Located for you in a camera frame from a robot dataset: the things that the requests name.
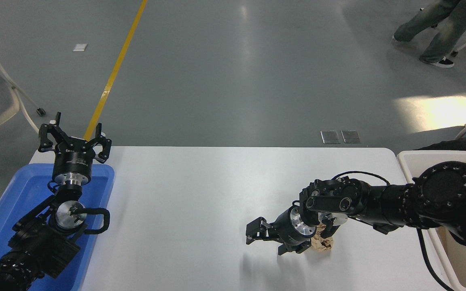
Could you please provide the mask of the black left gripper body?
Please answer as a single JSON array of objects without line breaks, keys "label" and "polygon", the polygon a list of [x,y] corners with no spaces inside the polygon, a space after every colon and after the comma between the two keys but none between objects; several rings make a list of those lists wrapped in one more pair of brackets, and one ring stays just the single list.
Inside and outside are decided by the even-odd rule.
[{"label": "black left gripper body", "polygon": [[55,153],[53,177],[67,173],[77,173],[86,177],[92,175],[95,151],[85,145],[83,140],[57,141]]}]

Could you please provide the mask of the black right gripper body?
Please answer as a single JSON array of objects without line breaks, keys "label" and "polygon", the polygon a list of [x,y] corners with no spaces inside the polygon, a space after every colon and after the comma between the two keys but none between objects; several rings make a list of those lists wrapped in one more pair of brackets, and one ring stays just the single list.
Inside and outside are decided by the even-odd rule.
[{"label": "black right gripper body", "polygon": [[289,246],[298,246],[312,237],[312,227],[304,222],[298,209],[285,210],[274,221],[274,228]]}]

